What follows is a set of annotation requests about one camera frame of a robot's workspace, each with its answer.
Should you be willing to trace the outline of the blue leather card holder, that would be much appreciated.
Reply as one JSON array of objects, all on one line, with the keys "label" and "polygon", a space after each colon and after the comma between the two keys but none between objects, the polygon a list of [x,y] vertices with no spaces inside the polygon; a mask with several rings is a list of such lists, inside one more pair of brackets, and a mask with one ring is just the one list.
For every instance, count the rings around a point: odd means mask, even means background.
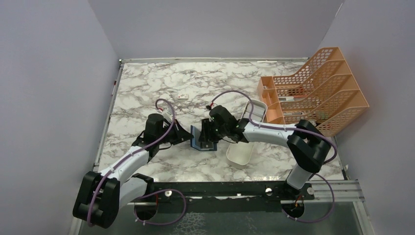
[{"label": "blue leather card holder", "polygon": [[215,142],[202,142],[199,140],[201,136],[201,131],[191,125],[190,126],[190,133],[193,135],[193,138],[190,141],[190,147],[196,149],[198,151],[216,151],[217,150],[217,143]]}]

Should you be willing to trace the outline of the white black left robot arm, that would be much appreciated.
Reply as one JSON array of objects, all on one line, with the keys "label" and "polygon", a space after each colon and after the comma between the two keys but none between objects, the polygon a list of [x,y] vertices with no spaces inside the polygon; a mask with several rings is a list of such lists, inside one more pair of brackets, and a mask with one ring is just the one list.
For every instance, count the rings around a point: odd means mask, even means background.
[{"label": "white black left robot arm", "polygon": [[155,157],[161,144],[176,145],[192,138],[176,119],[150,114],[145,129],[121,159],[100,172],[84,175],[72,215],[92,226],[110,227],[120,208],[136,198],[148,201],[153,197],[154,180],[135,171]]}]

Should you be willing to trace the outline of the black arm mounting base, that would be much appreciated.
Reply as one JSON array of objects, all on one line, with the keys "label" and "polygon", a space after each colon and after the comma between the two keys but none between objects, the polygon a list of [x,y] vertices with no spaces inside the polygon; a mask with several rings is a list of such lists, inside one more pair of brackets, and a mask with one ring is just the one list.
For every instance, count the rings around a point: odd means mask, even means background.
[{"label": "black arm mounting base", "polygon": [[312,188],[292,189],[284,181],[155,182],[142,174],[134,178],[149,184],[145,197],[134,199],[133,214],[144,224],[156,223],[157,214],[280,212],[293,209],[301,216],[303,204],[313,200]]}]

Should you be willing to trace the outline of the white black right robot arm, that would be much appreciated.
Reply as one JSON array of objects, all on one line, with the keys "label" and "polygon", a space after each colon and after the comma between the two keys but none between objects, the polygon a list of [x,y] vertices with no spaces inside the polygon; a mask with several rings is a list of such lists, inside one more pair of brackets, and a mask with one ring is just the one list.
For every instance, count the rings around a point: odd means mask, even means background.
[{"label": "white black right robot arm", "polygon": [[236,119],[225,107],[218,105],[202,120],[198,137],[201,143],[216,143],[229,138],[235,143],[263,142],[290,149],[296,165],[282,186],[283,195],[295,199],[306,181],[319,173],[333,143],[309,121],[297,124],[270,124],[253,120],[251,116]]}]

